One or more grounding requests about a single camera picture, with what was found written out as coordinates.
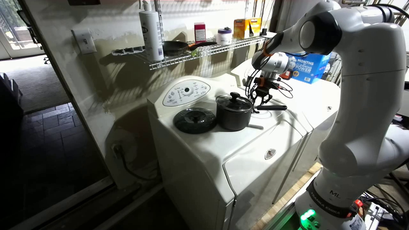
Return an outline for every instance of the black pot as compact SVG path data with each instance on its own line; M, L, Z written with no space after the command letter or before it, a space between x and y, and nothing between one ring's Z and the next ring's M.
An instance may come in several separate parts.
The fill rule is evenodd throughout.
M231 97L217 97L216 121L226 130L236 131L244 129L253 112L253 103L239 93L231 92Z

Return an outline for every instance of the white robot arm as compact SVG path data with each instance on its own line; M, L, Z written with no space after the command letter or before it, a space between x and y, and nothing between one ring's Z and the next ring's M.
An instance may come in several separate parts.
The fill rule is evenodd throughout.
M340 108L318 152L323 168L295 201L299 214L318 213L319 228L365 228L359 216L346 218L352 200L409 158L409 132L388 130L406 71L404 33L391 20L388 7L320 1L251 60L262 69L277 51L341 56Z

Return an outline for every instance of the wall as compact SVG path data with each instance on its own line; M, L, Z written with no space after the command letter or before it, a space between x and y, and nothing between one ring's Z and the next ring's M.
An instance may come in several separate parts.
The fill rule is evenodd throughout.
M118 187L127 186L135 178L112 154L112 143L124 144L131 168L143 170L156 158L144 106L147 95L186 74L219 75L253 53L253 47L232 49L157 71L149 71L139 55L112 56L115 48L143 44L136 2L101 0L101 5L95 6L70 6L66 0L21 0ZM245 14L244 0L163 2L166 39L184 37L193 40L194 21L205 21L211 35L219 26L231 26L234 17ZM71 29L92 34L95 52L81 53Z

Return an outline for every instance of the metal shelf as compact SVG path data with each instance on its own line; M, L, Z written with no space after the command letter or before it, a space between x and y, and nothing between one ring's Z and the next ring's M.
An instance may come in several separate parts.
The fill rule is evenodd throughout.
M254 43L263 40L263 38L264 37L250 37L250 38L244 38L244 39L236 39L230 44L200 46L200 47L195 48L194 51L191 51L190 53L185 53L182 56L165 56L165 60L149 63L149 70L166 67L166 66L175 65L179 62L184 62L184 61L225 52L228 49L246 47L246 46L250 46L250 44L254 44Z

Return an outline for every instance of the dryer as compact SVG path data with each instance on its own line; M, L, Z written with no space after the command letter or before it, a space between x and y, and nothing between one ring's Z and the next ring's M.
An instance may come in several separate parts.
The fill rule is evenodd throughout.
M295 181L314 163L315 148L304 150L309 134L335 113L320 112L314 125L315 102L305 107L292 101L286 111L253 113L251 126L239 131L227 131L217 125L200 134L179 130L173 117L180 111L202 108L216 115L216 95L244 93L239 86L225 83L226 78L186 75L148 97L163 186L191 230L250 228L278 193L286 191L282 189L283 185L290 186L286 181ZM297 80L292 83L299 93L310 86ZM338 93L337 86L331 86L335 94ZM337 99L335 95L318 107L323 111L327 106L336 107ZM303 109L315 109L310 111L314 118L308 118Z

